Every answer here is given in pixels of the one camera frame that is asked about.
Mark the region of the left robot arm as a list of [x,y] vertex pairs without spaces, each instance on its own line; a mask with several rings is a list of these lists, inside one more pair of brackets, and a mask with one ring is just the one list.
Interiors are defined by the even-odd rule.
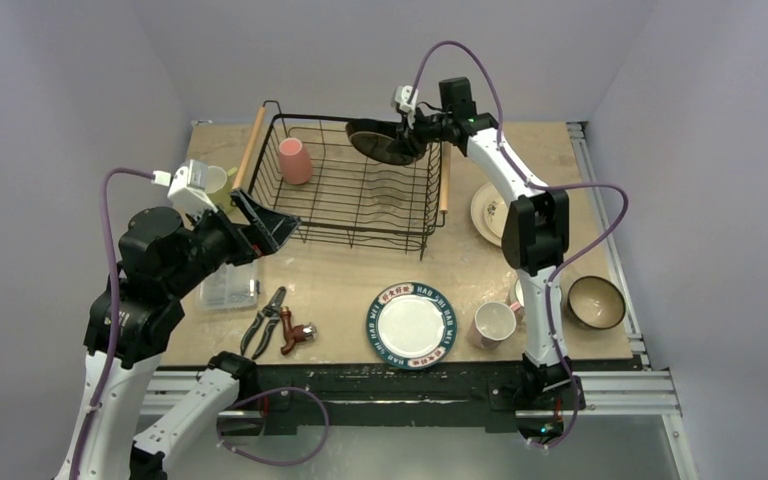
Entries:
[[137,427],[149,383],[184,318],[184,297],[223,265],[276,253],[300,226],[299,217],[263,207],[243,190],[231,198],[243,223],[207,212],[187,226],[170,207],[131,218],[119,241],[120,261],[90,308],[82,411],[60,478],[164,479],[223,409],[244,409],[257,399],[253,361],[223,351],[156,423]]

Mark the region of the red rimmed plate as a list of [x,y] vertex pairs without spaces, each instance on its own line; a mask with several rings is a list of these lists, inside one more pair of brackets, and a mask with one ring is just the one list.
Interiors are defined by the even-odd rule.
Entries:
[[345,133],[355,150],[382,164],[407,166],[425,154],[425,146],[412,140],[399,122],[354,119],[346,124]]

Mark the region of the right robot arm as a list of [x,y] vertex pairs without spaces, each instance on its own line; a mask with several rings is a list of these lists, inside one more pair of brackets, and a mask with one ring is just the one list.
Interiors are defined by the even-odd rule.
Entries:
[[397,88],[391,104],[401,115],[395,150],[415,153],[445,142],[477,165],[507,205],[501,249],[516,271],[524,299],[526,345],[521,392],[536,407],[575,386],[561,319],[561,290],[555,283],[570,245],[570,201],[529,170],[509,146],[500,115],[480,114],[465,77],[440,82],[441,109],[425,115],[418,91]]

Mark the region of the black wire dish rack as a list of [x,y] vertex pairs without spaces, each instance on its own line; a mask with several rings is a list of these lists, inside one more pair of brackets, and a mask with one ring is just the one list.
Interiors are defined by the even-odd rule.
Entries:
[[[351,146],[348,121],[286,113],[278,101],[264,101],[243,155],[243,188],[259,204],[299,217],[295,236],[303,242],[423,254],[446,224],[447,146],[429,146],[409,166],[385,165]],[[281,173],[279,145],[288,138],[300,140],[311,156],[312,177],[300,185]]]

